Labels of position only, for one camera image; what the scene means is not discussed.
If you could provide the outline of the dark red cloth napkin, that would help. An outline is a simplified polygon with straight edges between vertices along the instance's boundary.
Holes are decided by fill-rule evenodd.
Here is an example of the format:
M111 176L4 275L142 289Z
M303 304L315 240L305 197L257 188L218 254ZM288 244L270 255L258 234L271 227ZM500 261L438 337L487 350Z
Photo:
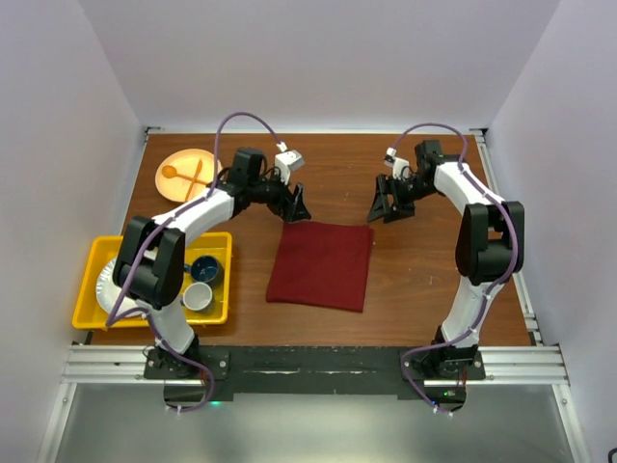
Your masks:
M369 226L285 224L266 301L362 312L372 245Z

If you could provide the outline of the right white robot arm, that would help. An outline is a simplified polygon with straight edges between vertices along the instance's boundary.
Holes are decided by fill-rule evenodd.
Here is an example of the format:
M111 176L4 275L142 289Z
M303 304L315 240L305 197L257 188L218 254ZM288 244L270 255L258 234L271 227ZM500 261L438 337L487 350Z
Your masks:
M388 175L376 178L370 222L414 216L416 202L439 194L461 215L455 264L459 286L450 312L432 343L403 355L406 371L449 379L472 366L481 327L494 298L523 266L524 207L492 192L466 160L446 154L437 140L415 147L416 164L386 151Z

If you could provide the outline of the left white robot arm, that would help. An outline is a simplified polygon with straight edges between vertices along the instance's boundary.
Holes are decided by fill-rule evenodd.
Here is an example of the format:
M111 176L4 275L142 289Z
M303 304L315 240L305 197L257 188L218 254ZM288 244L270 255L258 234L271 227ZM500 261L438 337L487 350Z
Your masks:
M199 342L180 303L185 250L198 237L221 225L251 204L264 204L285 223L309 219L302 184L289 184L305 161L298 151L282 149L266 169L264 155L238 149L230 167L208 183L195 199L154 218L136 216L124 232L112 273L119 288L106 324L125 318L121 303L132 303L128 314L144 318L155 337L155 350L178 378L205 376Z

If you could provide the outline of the yellow plastic bin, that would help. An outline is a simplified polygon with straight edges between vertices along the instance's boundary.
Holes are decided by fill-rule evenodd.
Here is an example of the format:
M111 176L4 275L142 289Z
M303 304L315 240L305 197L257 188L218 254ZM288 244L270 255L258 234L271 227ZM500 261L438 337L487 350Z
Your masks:
M116 258L121 246L120 235L107 235L96 238L91 247L84 276L72 315L72 326L80 330L105 330L107 314L98 305L95 297L95 284L102 268ZM207 232L195 240L185 253L185 262L192 263L203 255L215 257L224 268L224 279L212 286L214 303L205 313L184 310L187 322L195 326L224 324L228 319L228 295L230 267L232 259L232 235L226 231Z

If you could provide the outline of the orange plastic fork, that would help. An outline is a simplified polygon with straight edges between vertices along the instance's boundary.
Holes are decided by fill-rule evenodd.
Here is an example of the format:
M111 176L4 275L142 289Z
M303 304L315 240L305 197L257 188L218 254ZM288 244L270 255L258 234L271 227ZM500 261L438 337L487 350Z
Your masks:
M202 165L203 165L202 164L202 160L199 159L197 167L196 167L196 170L193 173L193 176L191 177L190 185L189 185L189 187L187 189L187 192L186 192L185 202L189 202L191 200L191 198L192 198L194 187L196 186L196 184L198 183L198 180L200 179Z

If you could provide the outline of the dark blue mug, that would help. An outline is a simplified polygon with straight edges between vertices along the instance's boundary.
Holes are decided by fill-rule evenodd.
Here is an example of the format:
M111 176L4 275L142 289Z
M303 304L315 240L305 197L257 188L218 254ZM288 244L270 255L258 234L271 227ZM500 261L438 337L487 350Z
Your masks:
M224 279L223 265L210 255L199 256L192 263L185 263L184 271L195 283L217 286Z

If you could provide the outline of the orange round plate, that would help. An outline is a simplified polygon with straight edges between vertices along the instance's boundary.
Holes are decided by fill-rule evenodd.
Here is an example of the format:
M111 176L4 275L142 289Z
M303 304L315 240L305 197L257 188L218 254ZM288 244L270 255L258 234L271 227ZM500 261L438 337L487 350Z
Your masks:
M157 191L166 199L174 203L186 203L185 196L190 182L180 178L164 178L161 174L162 167L173 165L181 174L192 177L196 170L199 159L202 160L200 179L210 183L215 172L222 171L220 161L215 161L214 155L207 150L187 149L179 150L168 156L158 167L155 174L155 187ZM200 195L206 186L196 184L192 198Z

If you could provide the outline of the grey white mug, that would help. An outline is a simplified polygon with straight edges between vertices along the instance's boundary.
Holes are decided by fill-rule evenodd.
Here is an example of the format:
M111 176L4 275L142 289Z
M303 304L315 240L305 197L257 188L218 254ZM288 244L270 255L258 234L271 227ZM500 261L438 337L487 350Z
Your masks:
M194 313L208 312L213 303L213 290L210 285L203 282L190 284L181 296L181 305Z

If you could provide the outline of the orange plastic spoon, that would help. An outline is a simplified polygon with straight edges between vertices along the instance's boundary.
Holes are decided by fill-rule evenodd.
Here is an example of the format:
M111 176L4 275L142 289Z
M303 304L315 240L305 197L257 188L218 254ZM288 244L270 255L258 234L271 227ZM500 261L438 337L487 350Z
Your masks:
M165 165L162 167L161 174L164 178L180 178L183 180L187 180L190 182L191 177L181 174L173 165ZM201 179L198 180L198 183L203 186L207 186L208 183Z

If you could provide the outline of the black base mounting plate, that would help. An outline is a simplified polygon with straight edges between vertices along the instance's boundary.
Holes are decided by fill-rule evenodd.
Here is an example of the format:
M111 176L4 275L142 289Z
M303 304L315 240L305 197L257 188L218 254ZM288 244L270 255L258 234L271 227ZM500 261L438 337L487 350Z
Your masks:
M201 346L213 401L237 395L394 395L462 404L486 377L477 348L417 352L395 346Z

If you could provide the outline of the white paper plate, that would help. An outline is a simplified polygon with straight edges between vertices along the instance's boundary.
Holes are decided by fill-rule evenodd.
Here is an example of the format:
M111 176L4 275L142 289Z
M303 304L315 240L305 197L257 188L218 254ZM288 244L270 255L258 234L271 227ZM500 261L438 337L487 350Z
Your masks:
M98 305L107 314L110 314L117 302L121 293L121 288L113 282L113 271L116 265L116 258L111 259L102 268L95 284L95 297ZM135 300L126 295L120 303L116 317L120 319L139 316L138 313L128 313L132 309L136 309L138 304Z

